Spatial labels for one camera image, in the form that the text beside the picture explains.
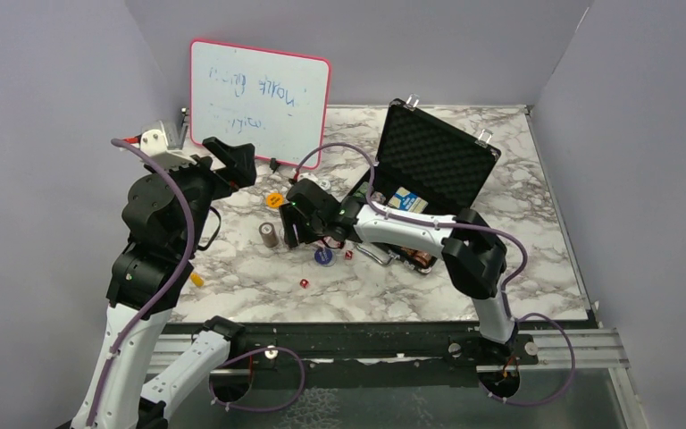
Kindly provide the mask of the brown chip stack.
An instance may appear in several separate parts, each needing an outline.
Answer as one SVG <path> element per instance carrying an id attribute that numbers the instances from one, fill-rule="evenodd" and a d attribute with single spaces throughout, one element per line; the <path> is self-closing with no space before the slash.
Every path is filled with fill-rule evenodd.
<path id="1" fill-rule="evenodd" d="M 263 244 L 267 248 L 276 248 L 280 244 L 279 235 L 273 223 L 261 223 L 258 231 L 261 235 Z"/>

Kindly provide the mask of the orange dealer button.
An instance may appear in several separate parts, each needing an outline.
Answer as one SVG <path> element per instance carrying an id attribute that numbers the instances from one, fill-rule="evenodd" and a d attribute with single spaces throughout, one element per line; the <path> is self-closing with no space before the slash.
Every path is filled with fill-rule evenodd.
<path id="1" fill-rule="evenodd" d="M 284 203 L 285 197 L 279 192 L 273 192 L 265 198 L 265 204 L 272 209 L 279 209 Z"/>

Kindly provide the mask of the black poker case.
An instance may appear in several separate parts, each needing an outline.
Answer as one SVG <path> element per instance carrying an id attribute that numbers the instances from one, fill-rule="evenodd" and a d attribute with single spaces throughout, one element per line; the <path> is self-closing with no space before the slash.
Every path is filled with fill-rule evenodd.
<path id="1" fill-rule="evenodd" d="M 389 198 L 403 187 L 428 202 L 421 214 L 460 215 L 473 210 L 499 157 L 492 145 L 395 99 L 386 113 L 377 164 L 361 179 L 363 190 L 348 196 L 389 207 Z"/>

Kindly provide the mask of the blue dealer button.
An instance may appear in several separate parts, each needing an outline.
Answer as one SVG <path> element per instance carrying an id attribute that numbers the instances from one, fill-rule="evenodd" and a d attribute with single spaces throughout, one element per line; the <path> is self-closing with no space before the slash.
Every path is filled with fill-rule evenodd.
<path id="1" fill-rule="evenodd" d="M 336 255 L 330 248 L 317 248 L 314 251 L 314 262 L 323 267 L 335 264 Z"/>

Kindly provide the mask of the yellow small object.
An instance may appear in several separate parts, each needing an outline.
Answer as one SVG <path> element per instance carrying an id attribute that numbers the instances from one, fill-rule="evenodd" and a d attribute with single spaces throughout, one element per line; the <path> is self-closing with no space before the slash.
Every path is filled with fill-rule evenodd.
<path id="1" fill-rule="evenodd" d="M 198 274 L 196 274 L 196 273 L 192 273 L 192 274 L 190 275 L 190 280 L 191 280 L 191 281 L 193 282 L 193 284 L 194 284 L 195 286 L 197 286 L 198 288 L 202 288 L 202 287 L 205 285 L 205 282 L 204 282 L 203 278 L 202 278 L 201 276 L 199 276 Z"/>

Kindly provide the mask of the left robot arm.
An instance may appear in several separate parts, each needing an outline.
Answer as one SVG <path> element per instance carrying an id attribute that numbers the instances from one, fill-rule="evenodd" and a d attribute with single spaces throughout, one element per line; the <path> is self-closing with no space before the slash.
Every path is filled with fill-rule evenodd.
<path id="1" fill-rule="evenodd" d="M 146 175 L 128 193 L 129 230 L 106 293 L 105 335 L 88 391 L 70 428 L 165 428 L 182 402 L 217 366 L 245 355 L 241 326 L 216 317 L 160 374 L 148 369 L 200 249 L 213 202 L 254 185 L 255 146 L 206 139 L 205 156 L 162 144 L 114 139 L 138 156 Z"/>

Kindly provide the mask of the black mounting rail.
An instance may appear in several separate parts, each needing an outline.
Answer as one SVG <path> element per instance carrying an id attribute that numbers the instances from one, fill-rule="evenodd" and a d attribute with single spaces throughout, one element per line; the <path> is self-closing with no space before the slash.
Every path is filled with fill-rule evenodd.
<path id="1" fill-rule="evenodd" d="M 250 389 L 482 389 L 511 398 L 523 373 L 568 370 L 567 391 L 587 367 L 585 357 L 565 347 L 562 365 L 527 348 L 561 334 L 524 323 L 511 345 L 493 346 L 475 322 L 431 323 L 251 323 L 232 335 L 226 368 L 202 376 L 196 391 L 222 402 L 238 401 Z"/>

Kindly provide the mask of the pink framed whiteboard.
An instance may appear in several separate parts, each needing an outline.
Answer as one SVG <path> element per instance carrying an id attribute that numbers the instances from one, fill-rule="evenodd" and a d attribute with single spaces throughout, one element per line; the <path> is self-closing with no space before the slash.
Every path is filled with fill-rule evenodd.
<path id="1" fill-rule="evenodd" d="M 195 39 L 190 44 L 189 136 L 251 143 L 259 159 L 317 167 L 330 63 L 321 57 Z"/>

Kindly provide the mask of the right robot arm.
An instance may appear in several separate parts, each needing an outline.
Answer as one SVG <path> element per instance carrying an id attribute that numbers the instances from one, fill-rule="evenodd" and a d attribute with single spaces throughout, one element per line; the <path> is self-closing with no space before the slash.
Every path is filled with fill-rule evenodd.
<path id="1" fill-rule="evenodd" d="M 330 238 L 410 248 L 441 260 L 454 288 L 473 302 L 480 321 L 481 355 L 500 364 L 515 353 L 517 328 L 499 286 L 506 270 L 506 245 L 499 231 L 473 210 L 429 215 L 354 196 L 337 200 L 303 179 L 289 190 L 280 219 L 290 248 Z"/>

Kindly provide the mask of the blue white card deck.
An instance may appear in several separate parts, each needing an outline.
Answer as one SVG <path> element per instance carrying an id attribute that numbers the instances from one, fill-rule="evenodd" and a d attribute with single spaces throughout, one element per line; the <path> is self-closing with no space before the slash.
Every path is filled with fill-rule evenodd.
<path id="1" fill-rule="evenodd" d="M 420 214 L 428 206 L 428 202 L 412 191 L 400 187 L 389 198 L 388 206 L 397 210 Z"/>

